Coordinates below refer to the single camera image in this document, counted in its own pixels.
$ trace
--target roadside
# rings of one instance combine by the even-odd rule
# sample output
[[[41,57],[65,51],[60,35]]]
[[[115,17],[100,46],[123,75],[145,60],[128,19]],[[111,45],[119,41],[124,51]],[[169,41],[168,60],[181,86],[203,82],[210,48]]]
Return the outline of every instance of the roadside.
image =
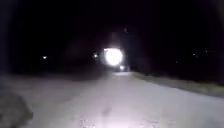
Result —
[[[216,83],[194,82],[189,80],[178,80],[168,77],[155,77],[151,75],[146,76],[136,72],[133,74],[139,79],[150,81],[158,85],[169,86],[209,96],[224,98],[224,86],[218,85]]]

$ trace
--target asphalt road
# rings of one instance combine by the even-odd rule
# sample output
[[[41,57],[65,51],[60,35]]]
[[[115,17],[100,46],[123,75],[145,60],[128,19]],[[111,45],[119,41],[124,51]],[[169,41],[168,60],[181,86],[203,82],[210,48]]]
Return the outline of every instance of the asphalt road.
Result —
[[[224,128],[224,99],[130,73],[90,81],[21,78],[10,86],[34,113],[24,128]]]

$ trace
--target bright light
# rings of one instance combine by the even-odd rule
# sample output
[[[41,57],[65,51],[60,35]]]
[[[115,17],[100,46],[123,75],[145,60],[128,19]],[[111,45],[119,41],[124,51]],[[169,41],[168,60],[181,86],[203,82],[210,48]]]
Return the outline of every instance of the bright light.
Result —
[[[123,60],[123,54],[119,49],[108,48],[105,51],[105,59],[107,64],[111,66],[118,66]]]
[[[47,56],[43,56],[42,58],[43,58],[44,60],[46,60],[46,59],[47,59]]]
[[[120,66],[120,70],[121,70],[121,71],[124,70],[124,66],[123,66],[123,65]]]
[[[94,54],[94,55],[93,55],[93,57],[94,57],[94,58],[97,58],[97,57],[98,57],[98,55],[97,55],[97,54]]]

